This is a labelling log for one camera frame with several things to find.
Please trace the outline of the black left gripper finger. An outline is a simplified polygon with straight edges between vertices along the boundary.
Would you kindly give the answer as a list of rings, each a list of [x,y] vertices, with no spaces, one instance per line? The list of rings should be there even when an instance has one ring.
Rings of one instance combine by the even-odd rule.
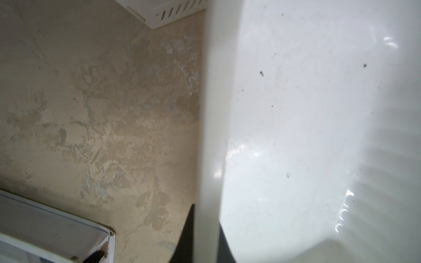
[[[169,263],[193,263],[195,205],[190,207],[178,244]]]

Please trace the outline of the white plastic storage box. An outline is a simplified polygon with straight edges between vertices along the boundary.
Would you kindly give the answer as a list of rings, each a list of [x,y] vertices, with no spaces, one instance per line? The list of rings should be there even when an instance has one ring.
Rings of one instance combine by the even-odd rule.
[[[420,262],[420,1],[206,15],[193,261]]]

